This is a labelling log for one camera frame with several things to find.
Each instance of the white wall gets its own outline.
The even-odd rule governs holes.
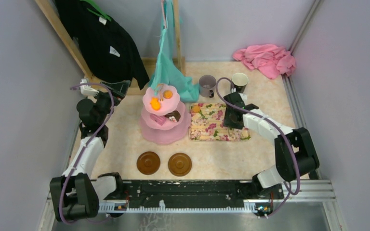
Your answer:
[[[97,0],[130,33],[142,56],[159,51],[160,0]],[[291,45],[313,0],[179,0],[188,61],[232,60],[237,49]]]
[[[74,140],[82,73],[33,0],[0,0],[0,231],[38,227]]]
[[[370,230],[370,1],[325,1],[293,83],[350,231]]]

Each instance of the gray floor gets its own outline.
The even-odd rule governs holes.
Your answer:
[[[53,231],[328,231],[322,203],[287,203],[270,219],[254,214],[124,214],[104,224],[86,220]]]

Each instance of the turquoise fabric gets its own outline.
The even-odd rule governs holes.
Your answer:
[[[155,73],[151,78],[150,87],[157,88],[157,84],[166,83],[176,88],[181,96],[182,102],[196,102],[199,97],[198,84],[192,84],[191,77],[185,77],[172,61],[172,50],[174,48],[174,18],[173,3],[171,0],[164,2],[164,11],[167,28],[164,28],[163,19],[161,21],[161,38],[159,40],[159,54]]]

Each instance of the pink cloth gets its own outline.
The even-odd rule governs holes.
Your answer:
[[[233,53],[233,58],[251,71],[258,69],[269,79],[284,73],[290,76],[296,69],[296,60],[290,51],[273,44],[249,46]]]

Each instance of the wooden rack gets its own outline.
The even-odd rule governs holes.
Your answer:
[[[101,80],[98,79],[96,76],[94,76],[94,74],[90,71],[89,67],[87,66],[86,61],[84,60],[83,56],[78,50],[73,39],[67,33],[65,27],[60,21],[60,18],[57,16],[49,0],[35,0],[35,2],[38,4],[40,10],[43,12],[46,18],[49,20],[50,24],[56,31],[57,35],[59,35],[60,39],[66,46],[67,50],[73,56],[74,60],[77,62],[77,65],[79,65],[85,77],[87,77],[90,80],[90,82],[100,82]],[[175,24],[176,53],[177,53],[177,57],[173,58],[173,62],[175,66],[182,73],[185,73],[185,57],[183,57],[181,53],[181,28],[180,28],[180,20],[179,20],[178,0],[172,0],[172,2],[173,2],[173,7],[174,7],[174,24]],[[155,65],[157,62],[157,58],[156,57],[142,57],[142,60],[143,60],[145,69],[147,70],[148,76],[152,76],[152,74],[155,71]],[[144,93],[145,93],[145,88],[143,90],[140,90],[138,88],[137,81],[133,78],[132,84],[128,91],[128,95],[144,95]]]

